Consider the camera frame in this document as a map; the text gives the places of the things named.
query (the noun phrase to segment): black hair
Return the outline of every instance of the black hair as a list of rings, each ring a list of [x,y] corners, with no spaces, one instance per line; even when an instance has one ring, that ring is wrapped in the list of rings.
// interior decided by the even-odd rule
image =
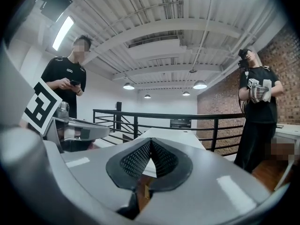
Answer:
[[[74,44],[75,44],[76,42],[78,42],[79,40],[84,40],[84,41],[86,41],[86,42],[88,43],[88,45],[89,45],[89,48],[90,48],[90,46],[92,45],[92,39],[91,39],[91,38],[89,38],[87,35],[81,35],[81,36],[79,36],[78,38],[75,39],[75,41],[73,42],[73,46],[74,46]]]

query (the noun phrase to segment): white glove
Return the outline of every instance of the white glove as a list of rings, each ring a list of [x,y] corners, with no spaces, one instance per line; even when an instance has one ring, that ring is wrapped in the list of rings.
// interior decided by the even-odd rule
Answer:
[[[266,92],[269,91],[269,88],[265,88],[260,85],[254,85],[249,91],[249,98],[253,103],[259,103],[263,101],[263,96]]]
[[[269,89],[269,91],[267,91],[264,94],[264,96],[262,97],[262,100],[265,101],[265,102],[270,102],[271,101],[271,95],[272,95],[272,93],[271,93],[272,81],[264,79],[263,83],[262,83],[262,86]]]

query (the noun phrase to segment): white ceiling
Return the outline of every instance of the white ceiling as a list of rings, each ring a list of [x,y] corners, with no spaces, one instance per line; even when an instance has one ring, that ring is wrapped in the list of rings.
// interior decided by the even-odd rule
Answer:
[[[209,84],[236,61],[239,49],[255,43],[278,13],[273,0],[73,0],[53,23],[39,6],[26,23],[43,32],[45,49],[55,53],[52,43],[70,15],[75,24],[60,49],[69,52],[77,36],[88,34],[93,46],[87,68],[120,85],[128,82],[126,76],[139,90],[191,90],[197,80]],[[168,35],[178,35],[186,52],[151,60],[135,60],[128,53],[134,42]],[[192,68],[197,72],[189,73]]]

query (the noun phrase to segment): white table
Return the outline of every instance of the white table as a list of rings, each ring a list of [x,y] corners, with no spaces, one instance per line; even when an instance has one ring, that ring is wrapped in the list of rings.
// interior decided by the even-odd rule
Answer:
[[[276,185],[274,190],[277,190],[282,183],[284,182],[285,178],[287,177],[289,171],[292,168],[292,165],[295,162],[295,156],[299,154],[299,147],[300,147],[300,125],[290,125],[290,124],[277,124],[283,126],[282,128],[276,128],[275,137],[282,137],[292,139],[294,141],[294,155],[289,155],[289,163],[288,166],[282,175],[279,183]]]
[[[167,139],[191,147],[205,149],[202,143],[191,131],[150,128],[149,130],[147,130],[145,133],[143,133],[136,139],[147,138],[147,137]],[[156,178],[156,169],[152,159],[150,159],[143,174]]]
[[[139,138],[146,137],[167,139],[191,147],[205,149],[198,138],[192,133],[192,131],[150,128],[145,133],[139,136]]]

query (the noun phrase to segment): metal railing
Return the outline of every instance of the metal railing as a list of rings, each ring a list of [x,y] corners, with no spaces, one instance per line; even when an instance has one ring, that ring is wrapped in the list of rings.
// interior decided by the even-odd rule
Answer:
[[[110,114],[110,116],[96,116],[96,113],[103,113],[103,114]],[[121,117],[123,120],[116,120],[116,116]],[[133,117],[134,122],[130,123],[124,116]],[[214,120],[214,126],[212,128],[177,128],[177,127],[160,127],[160,126],[149,126],[149,125],[142,125],[138,123],[138,118],[155,118],[155,119],[189,119],[189,120]],[[218,146],[216,147],[216,143],[218,140],[224,140],[224,139],[231,139],[236,137],[241,137],[241,134],[239,135],[231,135],[231,136],[224,136],[224,137],[218,137],[218,131],[219,130],[225,130],[225,129],[235,129],[235,128],[242,128],[243,125],[238,126],[229,126],[229,127],[219,127],[219,120],[220,119],[235,119],[235,118],[244,118],[244,115],[242,113],[235,113],[235,114],[208,114],[208,115],[184,115],[184,114],[159,114],[159,113],[138,113],[138,112],[121,112],[116,110],[102,110],[102,109],[93,109],[93,122],[97,124],[103,124],[107,122],[113,123],[113,128],[110,127],[110,129],[114,131],[120,131],[125,134],[131,134],[133,135],[133,138],[137,138],[142,133],[138,130],[139,127],[142,128],[160,128],[160,129],[172,129],[172,130],[190,130],[190,131],[213,131],[212,138],[203,138],[199,139],[199,141],[211,141],[210,148],[206,148],[206,150],[215,151],[218,149],[224,149],[224,148],[230,148],[238,146],[239,143],[226,145],[226,146]],[[116,129],[116,124],[121,124],[121,129]],[[120,138],[113,135],[109,135],[114,138],[118,138],[122,141],[128,142],[130,139],[128,138]],[[235,154],[237,152],[231,152],[227,154],[223,154],[222,156],[228,156],[231,154]]]

